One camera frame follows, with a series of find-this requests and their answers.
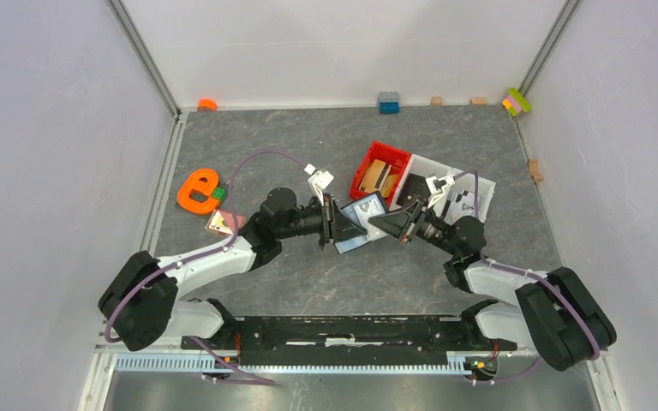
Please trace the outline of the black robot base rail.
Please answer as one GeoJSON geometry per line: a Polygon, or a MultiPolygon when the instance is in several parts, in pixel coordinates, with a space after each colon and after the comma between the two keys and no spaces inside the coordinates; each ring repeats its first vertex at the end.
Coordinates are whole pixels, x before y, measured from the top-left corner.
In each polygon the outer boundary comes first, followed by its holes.
{"type": "Polygon", "coordinates": [[[204,341],[244,366],[430,366],[452,352],[512,351],[457,315],[247,316],[204,341]]]}

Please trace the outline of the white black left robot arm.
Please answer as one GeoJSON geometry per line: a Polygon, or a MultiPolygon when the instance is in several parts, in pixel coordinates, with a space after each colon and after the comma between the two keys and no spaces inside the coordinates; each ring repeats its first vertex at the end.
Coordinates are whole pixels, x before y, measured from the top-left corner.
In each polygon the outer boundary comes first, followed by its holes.
{"type": "Polygon", "coordinates": [[[292,190],[274,188],[232,237],[168,257],[156,258],[146,250],[132,254],[99,298],[98,309],[107,321],[105,340],[139,351],[163,336],[191,336],[226,348],[235,326],[210,302],[183,301],[186,294],[267,265],[281,254],[284,239],[317,235],[324,247],[366,233],[341,212],[331,194],[298,205],[292,190]]]}

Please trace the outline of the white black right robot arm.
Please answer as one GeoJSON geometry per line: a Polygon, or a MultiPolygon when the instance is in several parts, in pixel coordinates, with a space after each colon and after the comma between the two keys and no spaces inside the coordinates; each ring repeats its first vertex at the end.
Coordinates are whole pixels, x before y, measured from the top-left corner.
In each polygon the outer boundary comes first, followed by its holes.
{"type": "Polygon", "coordinates": [[[489,258],[485,227],[476,217],[448,224],[415,200],[368,221],[403,243],[421,239],[449,253],[444,270],[451,286],[487,297],[465,312],[469,320],[460,336],[469,348],[505,340],[532,348],[553,369],[565,371],[617,342],[613,323],[574,270],[520,269],[489,258]]]}

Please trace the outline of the white VIP credit card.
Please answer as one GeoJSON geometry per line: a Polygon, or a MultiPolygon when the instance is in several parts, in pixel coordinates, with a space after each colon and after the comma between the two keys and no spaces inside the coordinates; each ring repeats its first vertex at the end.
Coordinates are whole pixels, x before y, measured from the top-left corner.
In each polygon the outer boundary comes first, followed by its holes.
{"type": "Polygon", "coordinates": [[[367,231],[368,238],[374,239],[386,236],[386,233],[382,229],[375,227],[369,222],[371,217],[380,216],[385,213],[381,200],[372,198],[356,205],[354,209],[361,225],[367,231]]]}

